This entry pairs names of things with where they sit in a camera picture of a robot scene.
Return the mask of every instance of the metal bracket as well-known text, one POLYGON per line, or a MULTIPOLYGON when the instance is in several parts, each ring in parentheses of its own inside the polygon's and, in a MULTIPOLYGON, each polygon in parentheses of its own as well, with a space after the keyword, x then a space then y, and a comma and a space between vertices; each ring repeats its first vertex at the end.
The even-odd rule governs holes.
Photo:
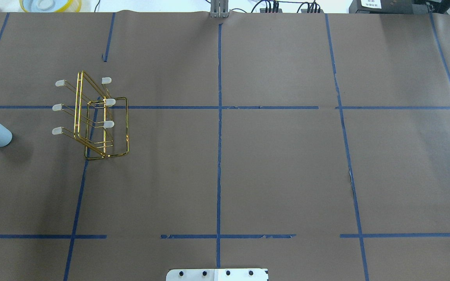
POLYGON ((267 13, 267 14, 268 14, 266 8, 260 8, 260 9, 259 9, 259 12, 261 12, 261 13, 267 13))
POLYGON ((309 9, 302 9, 302 14, 315 14, 315 13, 317 13, 317 12, 315 11, 313 13, 309 13, 309 9))
POLYGON ((211 0, 212 18, 228 18, 229 17, 229 0, 211 0))
POLYGON ((267 269, 170 270, 166 281, 268 281, 267 269))

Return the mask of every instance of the cable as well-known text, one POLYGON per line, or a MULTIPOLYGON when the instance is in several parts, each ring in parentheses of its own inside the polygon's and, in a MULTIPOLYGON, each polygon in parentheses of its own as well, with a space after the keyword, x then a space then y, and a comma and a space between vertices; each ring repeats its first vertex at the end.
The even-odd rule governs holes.
POLYGON ((268 1, 268 0, 261 0, 261 1, 259 1, 259 2, 253 7, 253 9, 251 10, 251 12, 254 12, 254 11, 255 11, 255 8, 256 8, 261 2, 267 2, 267 3, 268 3, 268 9, 269 9, 269 10, 272 9, 272 7, 271 7, 271 5, 270 5, 270 1, 268 1))
POLYGON ((291 1, 277 1, 277 2, 280 2, 280 3, 294 3, 294 4, 303 4, 303 3, 305 3, 305 2, 291 2, 291 1))
POLYGON ((248 13, 247 11, 244 11, 243 9, 240 9, 240 8, 234 8, 234 9, 231 9, 231 11, 233 11, 233 10, 243 11, 243 12, 245 12, 246 14, 248 13))
POLYGON ((100 4, 100 0, 98 0, 98 3, 95 6, 95 9, 93 10, 93 12, 96 12, 96 8, 98 7, 98 5, 100 4))
POLYGON ((298 14, 298 12, 300 12, 300 10, 302 9, 302 6, 304 5, 304 4, 307 4, 307 9, 310 9, 310 3, 308 3, 308 2, 303 2, 301 5, 300 5, 300 7, 298 7, 298 11, 296 11, 296 13, 298 14))

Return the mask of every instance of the yellow container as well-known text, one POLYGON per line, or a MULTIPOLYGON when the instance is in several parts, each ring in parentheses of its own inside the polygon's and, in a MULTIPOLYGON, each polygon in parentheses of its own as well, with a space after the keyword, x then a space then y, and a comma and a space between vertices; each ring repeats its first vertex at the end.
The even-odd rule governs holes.
POLYGON ((81 0, 20 0, 25 12, 79 12, 81 0))

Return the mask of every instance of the black cable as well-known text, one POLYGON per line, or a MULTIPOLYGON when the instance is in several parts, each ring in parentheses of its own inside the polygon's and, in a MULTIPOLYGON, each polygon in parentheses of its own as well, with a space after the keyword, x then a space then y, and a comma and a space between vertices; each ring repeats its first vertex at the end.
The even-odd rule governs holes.
POLYGON ((243 12, 245 12, 245 13, 248 13, 247 11, 244 11, 243 9, 239 9, 239 8, 231 9, 231 11, 233 11, 233 10, 239 10, 239 11, 243 11, 243 12))
POLYGON ((296 11, 296 13, 298 14, 298 12, 300 12, 300 10, 302 9, 302 7, 303 7, 303 5, 304 4, 307 4, 307 10, 310 8, 310 3, 308 3, 308 2, 303 2, 301 5, 300 5, 300 7, 298 7, 298 11, 296 11))
POLYGON ((268 0, 261 0, 261 1, 259 1, 259 2, 253 7, 253 9, 251 10, 251 12, 254 12, 254 11, 255 11, 255 8, 256 8, 261 2, 267 2, 267 3, 268 3, 268 9, 271 9, 270 1, 268 1, 268 0))
POLYGON ((98 0, 98 3, 95 6, 95 9, 93 10, 93 12, 96 12, 96 8, 98 7, 98 5, 100 4, 100 0, 98 0))
POLYGON ((295 3, 295 4, 303 4, 305 2, 291 2, 291 1, 277 1, 277 2, 281 2, 281 3, 295 3))
POLYGON ((319 12, 320 12, 320 5, 317 4, 317 2, 315 2, 315 0, 314 0, 310 5, 309 10, 307 10, 307 13, 315 14, 315 13, 317 13, 317 8, 319 9, 319 12))

